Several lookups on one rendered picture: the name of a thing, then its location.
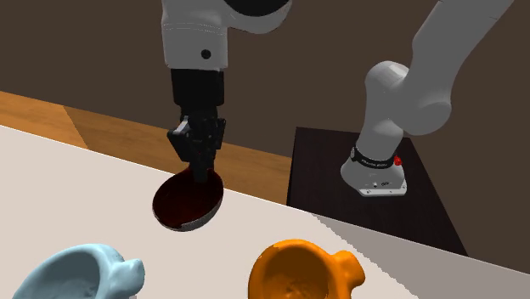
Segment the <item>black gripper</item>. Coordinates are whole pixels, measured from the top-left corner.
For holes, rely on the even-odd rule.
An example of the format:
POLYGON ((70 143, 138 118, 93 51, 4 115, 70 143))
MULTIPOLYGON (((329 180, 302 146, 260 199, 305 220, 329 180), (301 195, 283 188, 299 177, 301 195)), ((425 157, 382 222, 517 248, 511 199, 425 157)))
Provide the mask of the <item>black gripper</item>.
POLYGON ((193 169, 195 181, 205 183, 222 147, 226 127, 226 120, 217 117, 217 107, 224 104, 224 72, 171 69, 171 80, 173 101, 180 107, 181 121, 166 136, 180 160, 193 169), (215 117, 200 120, 194 137, 189 116, 195 114, 215 117))

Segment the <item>dark red bowl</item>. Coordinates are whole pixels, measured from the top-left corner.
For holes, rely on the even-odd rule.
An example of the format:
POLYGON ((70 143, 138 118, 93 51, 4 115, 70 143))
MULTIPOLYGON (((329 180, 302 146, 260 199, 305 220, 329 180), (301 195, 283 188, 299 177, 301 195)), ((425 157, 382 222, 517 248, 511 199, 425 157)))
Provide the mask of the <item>dark red bowl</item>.
POLYGON ((163 227, 188 232, 204 226, 216 215, 223 200, 223 181, 213 169, 206 174, 206 181, 197 183, 188 167, 158 188, 152 212, 163 227))

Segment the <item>dark robot stand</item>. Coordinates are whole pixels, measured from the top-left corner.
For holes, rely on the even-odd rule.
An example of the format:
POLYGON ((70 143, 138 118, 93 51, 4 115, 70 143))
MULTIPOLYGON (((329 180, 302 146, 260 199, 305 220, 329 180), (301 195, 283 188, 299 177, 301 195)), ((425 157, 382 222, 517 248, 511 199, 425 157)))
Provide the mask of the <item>dark robot stand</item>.
POLYGON ((405 195, 363 197, 342 180, 341 165, 357 138, 357 133, 298 127, 287 205, 465 256, 410 138, 397 147, 408 185, 405 195))

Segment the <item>orange cup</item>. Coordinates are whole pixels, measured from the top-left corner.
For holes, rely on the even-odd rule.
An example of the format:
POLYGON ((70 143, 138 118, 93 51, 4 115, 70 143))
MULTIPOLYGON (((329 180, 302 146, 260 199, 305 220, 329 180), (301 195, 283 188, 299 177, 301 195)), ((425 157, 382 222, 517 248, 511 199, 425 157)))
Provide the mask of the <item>orange cup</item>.
POLYGON ((248 279, 248 299, 351 299, 365 272, 350 251, 329 254, 306 240, 266 248, 248 279))

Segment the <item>light blue cup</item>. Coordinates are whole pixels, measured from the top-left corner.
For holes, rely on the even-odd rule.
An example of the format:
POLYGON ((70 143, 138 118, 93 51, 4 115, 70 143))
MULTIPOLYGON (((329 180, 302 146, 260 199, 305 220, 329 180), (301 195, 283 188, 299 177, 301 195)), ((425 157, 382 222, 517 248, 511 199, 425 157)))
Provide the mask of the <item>light blue cup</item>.
POLYGON ((104 244, 75 245, 34 268, 12 299, 136 299, 144 264, 104 244))

